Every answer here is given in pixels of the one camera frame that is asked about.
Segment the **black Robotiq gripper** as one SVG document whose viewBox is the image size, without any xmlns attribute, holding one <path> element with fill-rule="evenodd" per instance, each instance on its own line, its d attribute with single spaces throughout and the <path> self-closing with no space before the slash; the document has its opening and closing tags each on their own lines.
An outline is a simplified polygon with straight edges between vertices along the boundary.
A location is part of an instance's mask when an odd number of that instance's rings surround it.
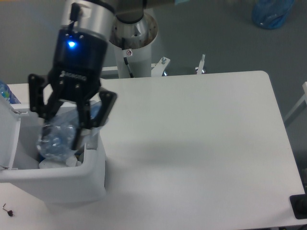
<svg viewBox="0 0 307 230">
<path fill-rule="evenodd" d="M 36 74 L 28 76 L 29 108 L 42 120 L 42 137 L 46 127 L 57 115 L 64 101 L 76 102 L 78 125 L 72 150 L 77 150 L 82 143 L 82 132 L 102 127 L 114 106 L 117 94 L 108 90 L 99 90 L 100 74 L 103 67 L 107 41 L 103 38 L 80 32 L 60 29 L 53 66 L 47 77 Z M 52 93 L 47 104 L 44 103 L 44 89 L 51 84 Z M 81 90 L 75 92 L 75 86 Z M 98 92 L 101 105 L 91 118 L 91 99 Z"/>
</svg>

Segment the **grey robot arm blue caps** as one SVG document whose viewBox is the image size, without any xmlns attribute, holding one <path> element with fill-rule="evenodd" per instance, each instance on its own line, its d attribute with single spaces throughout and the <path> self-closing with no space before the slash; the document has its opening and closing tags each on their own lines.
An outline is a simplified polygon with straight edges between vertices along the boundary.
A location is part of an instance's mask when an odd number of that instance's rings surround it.
<svg viewBox="0 0 307 230">
<path fill-rule="evenodd" d="M 157 36 L 148 8 L 166 0 L 68 0 L 64 5 L 53 64 L 46 76 L 28 76 L 30 110 L 51 120 L 64 102 L 77 106 L 78 122 L 69 148 L 105 124 L 117 95 L 101 86 L 107 47 L 119 50 L 121 78 L 150 77 L 151 44 Z"/>
</svg>

